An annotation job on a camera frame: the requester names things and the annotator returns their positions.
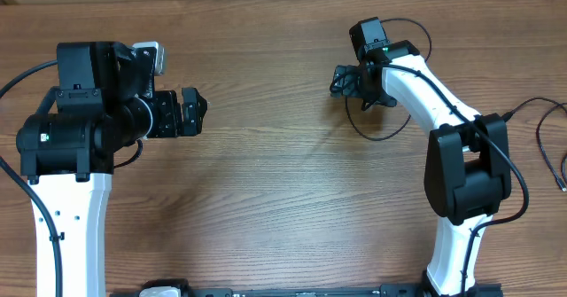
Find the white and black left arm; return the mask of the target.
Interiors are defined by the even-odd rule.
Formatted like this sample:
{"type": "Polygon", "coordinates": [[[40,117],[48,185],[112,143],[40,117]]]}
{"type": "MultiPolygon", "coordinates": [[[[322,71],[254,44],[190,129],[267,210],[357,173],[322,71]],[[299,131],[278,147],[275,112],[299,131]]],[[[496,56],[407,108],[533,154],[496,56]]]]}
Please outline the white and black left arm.
{"type": "Polygon", "coordinates": [[[20,179],[32,195],[38,295],[105,295],[115,153],[201,132],[207,102],[195,88],[156,89],[165,64],[156,42],[58,45],[59,83],[16,137],[20,179]]]}

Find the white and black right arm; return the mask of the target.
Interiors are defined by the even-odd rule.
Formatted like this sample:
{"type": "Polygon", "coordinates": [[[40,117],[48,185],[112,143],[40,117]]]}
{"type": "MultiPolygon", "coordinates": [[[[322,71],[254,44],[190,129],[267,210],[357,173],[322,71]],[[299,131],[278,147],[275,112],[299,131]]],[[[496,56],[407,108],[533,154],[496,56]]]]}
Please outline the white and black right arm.
{"type": "Polygon", "coordinates": [[[359,98],[361,108],[402,105],[428,137],[423,187],[438,216],[431,261],[417,296],[501,296],[480,285],[474,269],[484,224],[511,193],[504,120],[464,104],[429,69],[408,40],[393,43],[377,17],[349,30],[355,66],[337,66],[334,98],[359,98]]]}

